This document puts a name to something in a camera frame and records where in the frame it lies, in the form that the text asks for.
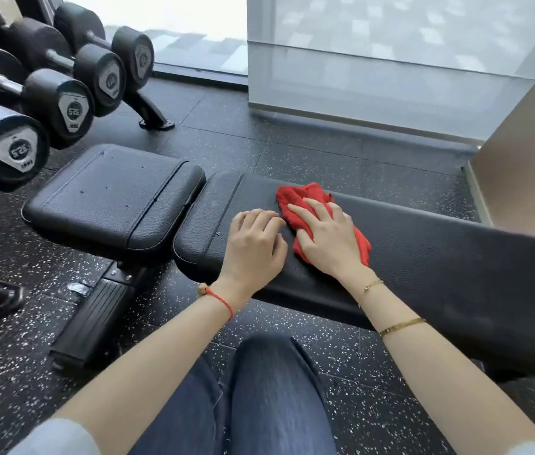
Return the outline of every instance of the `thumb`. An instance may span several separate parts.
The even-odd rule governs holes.
[[[305,250],[314,244],[312,238],[309,237],[308,232],[303,228],[297,230],[297,239],[299,240],[299,245],[302,246],[302,251],[305,253]]]
[[[273,262],[274,262],[274,265],[280,270],[285,265],[286,254],[288,250],[289,250],[289,245],[286,244],[286,241],[282,237],[282,235],[278,233],[278,236],[276,237],[276,246],[274,249]]]

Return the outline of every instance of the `dumbbell label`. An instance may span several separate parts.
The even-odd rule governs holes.
[[[0,137],[0,161],[20,172],[31,171],[36,163],[38,134],[22,126]]]
[[[135,62],[137,64],[137,75],[139,79],[144,79],[150,68],[152,61],[152,52],[150,48],[144,45],[137,45],[135,48]]]
[[[80,130],[80,126],[89,113],[89,101],[80,94],[62,93],[59,96],[59,111],[67,130],[75,133]]]
[[[99,89],[112,99],[120,94],[120,67],[116,62],[111,62],[99,74]]]

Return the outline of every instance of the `hand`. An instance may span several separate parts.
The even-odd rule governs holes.
[[[282,271],[289,247],[279,233],[283,225],[272,210],[254,209],[233,218],[218,283],[235,292],[234,311]]]
[[[340,280],[350,269],[362,265],[352,218],[335,203],[329,203],[331,218],[324,204],[315,199],[304,200],[317,217],[303,207],[289,204],[289,209],[308,224],[314,235],[312,239],[304,229],[297,230],[302,251],[317,269]]]

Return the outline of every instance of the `forearm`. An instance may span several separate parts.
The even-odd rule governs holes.
[[[219,281],[212,288],[227,300]],[[229,311],[205,295],[116,360],[70,399],[53,418],[80,423],[102,454],[126,454],[175,392]]]
[[[377,331],[417,318],[385,285],[365,293],[377,277],[357,269],[342,284]],[[410,389],[459,455],[504,455],[535,441],[535,425],[514,402],[455,346],[428,324],[385,336],[385,345]]]

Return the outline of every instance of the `leg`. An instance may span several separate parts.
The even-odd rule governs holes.
[[[232,455],[336,455],[316,367],[293,338],[243,341],[231,390]]]
[[[201,356],[129,455],[221,455],[227,404]]]

